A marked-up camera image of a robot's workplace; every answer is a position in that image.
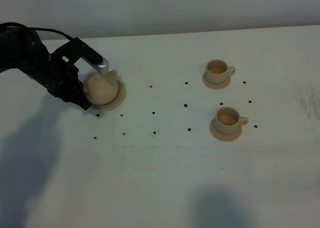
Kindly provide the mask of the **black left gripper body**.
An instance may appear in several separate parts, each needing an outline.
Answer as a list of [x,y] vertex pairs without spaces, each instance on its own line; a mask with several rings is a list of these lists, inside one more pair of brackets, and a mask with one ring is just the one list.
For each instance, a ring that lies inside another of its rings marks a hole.
[[51,95],[68,102],[68,95],[84,92],[78,71],[75,66],[67,68],[64,60],[56,59],[49,54],[47,59],[36,65],[29,76],[45,87]]

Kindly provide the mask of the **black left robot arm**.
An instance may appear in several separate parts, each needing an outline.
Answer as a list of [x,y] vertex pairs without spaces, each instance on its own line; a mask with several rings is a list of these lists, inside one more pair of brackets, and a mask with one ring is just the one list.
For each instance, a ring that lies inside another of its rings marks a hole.
[[49,53],[37,32],[25,25],[6,22],[0,25],[0,70],[18,69],[64,102],[89,109],[84,85],[74,63],[80,56],[65,52],[63,45]]

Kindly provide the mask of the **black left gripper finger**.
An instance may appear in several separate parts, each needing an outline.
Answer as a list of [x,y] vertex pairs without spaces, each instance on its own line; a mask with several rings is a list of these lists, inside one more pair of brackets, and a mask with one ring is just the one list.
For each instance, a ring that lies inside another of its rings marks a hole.
[[67,101],[78,105],[83,110],[88,110],[91,106],[91,102],[86,98],[83,92],[72,93],[67,96]]

